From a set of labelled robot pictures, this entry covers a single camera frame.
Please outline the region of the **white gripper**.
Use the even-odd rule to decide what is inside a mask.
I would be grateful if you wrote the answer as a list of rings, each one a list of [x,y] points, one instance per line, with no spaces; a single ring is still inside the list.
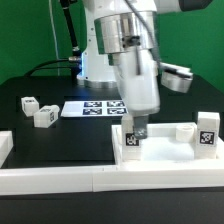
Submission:
[[[160,110],[157,65],[151,53],[131,47],[112,55],[118,90],[127,111],[133,118],[133,131],[137,139],[148,136],[149,114]],[[177,92],[186,93],[193,80],[189,68],[163,63],[162,84]]]

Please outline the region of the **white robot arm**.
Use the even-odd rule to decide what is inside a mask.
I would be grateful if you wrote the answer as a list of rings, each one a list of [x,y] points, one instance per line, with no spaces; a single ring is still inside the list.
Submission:
[[[133,119],[136,138],[147,137],[148,116],[160,109],[158,85],[185,93],[188,68],[161,61],[155,16],[201,10],[213,0],[82,0],[89,43],[82,53],[78,83],[116,87]]]

